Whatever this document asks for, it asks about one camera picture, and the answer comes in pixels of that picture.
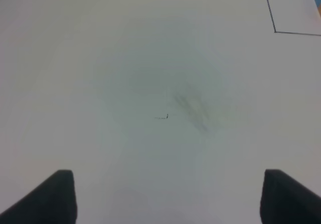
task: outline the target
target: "white surface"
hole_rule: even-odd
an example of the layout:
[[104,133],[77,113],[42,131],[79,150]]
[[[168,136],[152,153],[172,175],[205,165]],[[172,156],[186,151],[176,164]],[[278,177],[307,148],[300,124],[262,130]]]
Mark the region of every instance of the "white surface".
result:
[[321,17],[314,0],[269,0],[278,32],[321,34]]
[[0,211],[62,168],[80,224],[260,223],[266,168],[321,194],[320,44],[266,0],[0,0]]

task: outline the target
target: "black object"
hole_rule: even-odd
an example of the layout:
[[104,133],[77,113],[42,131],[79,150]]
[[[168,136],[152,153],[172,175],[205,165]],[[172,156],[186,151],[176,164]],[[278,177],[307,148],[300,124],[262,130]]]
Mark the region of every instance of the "black object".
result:
[[281,170],[266,170],[260,215],[263,224],[320,224],[321,198]]
[[74,177],[59,170],[0,215],[0,224],[75,224]]

